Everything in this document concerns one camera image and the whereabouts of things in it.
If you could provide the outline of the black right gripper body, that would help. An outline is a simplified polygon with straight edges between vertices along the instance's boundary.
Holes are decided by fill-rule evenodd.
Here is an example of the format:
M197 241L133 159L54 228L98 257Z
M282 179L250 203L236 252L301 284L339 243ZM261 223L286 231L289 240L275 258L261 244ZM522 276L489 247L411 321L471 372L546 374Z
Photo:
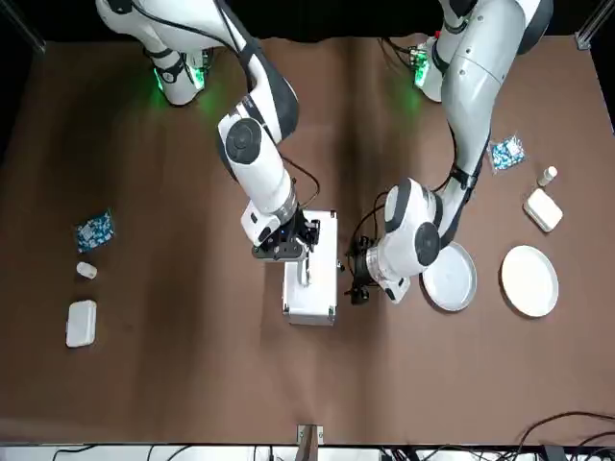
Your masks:
M262 244L272 245L287 242L293 238L299 238L303 242L307 242L308 227L306 221L304 213L301 210L296 211L288 222L280 225L275 231L268 234L262 241Z

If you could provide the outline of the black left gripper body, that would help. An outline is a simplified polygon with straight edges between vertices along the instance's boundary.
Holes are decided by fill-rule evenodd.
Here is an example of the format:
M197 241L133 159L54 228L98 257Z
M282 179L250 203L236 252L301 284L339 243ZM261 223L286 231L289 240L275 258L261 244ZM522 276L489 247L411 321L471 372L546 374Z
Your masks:
M351 250L351 259L354 266L353 287L362 287L369 285L371 282L371 275L366 260L367 250L367 247L361 247L360 245L354 245Z

